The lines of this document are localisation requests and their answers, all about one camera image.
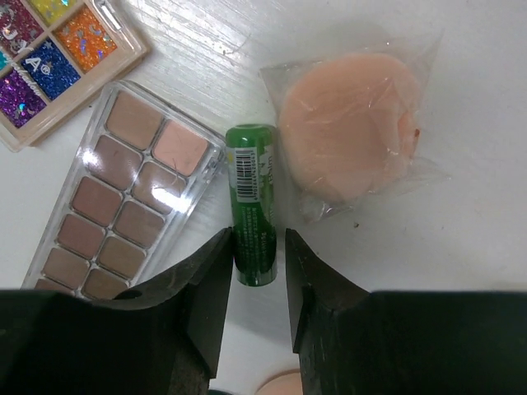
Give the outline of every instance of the glitter eyeshadow palette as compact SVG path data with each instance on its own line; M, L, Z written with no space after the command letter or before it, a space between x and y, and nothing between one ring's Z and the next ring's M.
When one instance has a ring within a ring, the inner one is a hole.
M224 161L222 137L139 86L109 84L24 287L111 299L150 278Z
M0 137L45 137L147 53L107 0L0 0Z

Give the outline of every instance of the makeup sponge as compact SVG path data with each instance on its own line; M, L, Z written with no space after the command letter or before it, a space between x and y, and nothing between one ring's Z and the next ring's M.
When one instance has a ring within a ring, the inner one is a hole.
M300 373L284 374L266 383L256 395L302 395Z
M347 202L404 176L417 146L419 84L397 58L356 53L323 62L287 93L283 150L300 188Z

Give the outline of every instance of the barcode label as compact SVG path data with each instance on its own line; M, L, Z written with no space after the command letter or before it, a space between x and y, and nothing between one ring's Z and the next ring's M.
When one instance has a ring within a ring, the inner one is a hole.
M234 150L234 166L238 202L259 202L258 148L236 148Z

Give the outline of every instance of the white table surface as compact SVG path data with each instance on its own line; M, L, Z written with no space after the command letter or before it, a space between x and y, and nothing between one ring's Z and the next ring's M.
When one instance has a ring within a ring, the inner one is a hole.
M154 52L129 75L218 131L274 119L259 69L393 35L444 29L422 107L419 154L451 180L365 202L300 229L321 258L367 290L523 290L527 283L527 2L524 0L128 0ZM0 288L20 286L91 109L38 148L0 146ZM230 224L225 176L175 242L166 267ZM233 281L212 386L251 394L295 367L287 293Z

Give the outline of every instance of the orange glitter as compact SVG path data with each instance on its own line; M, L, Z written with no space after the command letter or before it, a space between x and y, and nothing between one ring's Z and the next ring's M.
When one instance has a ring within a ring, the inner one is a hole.
M117 48L88 7L83 7L56 34L84 72L89 72Z

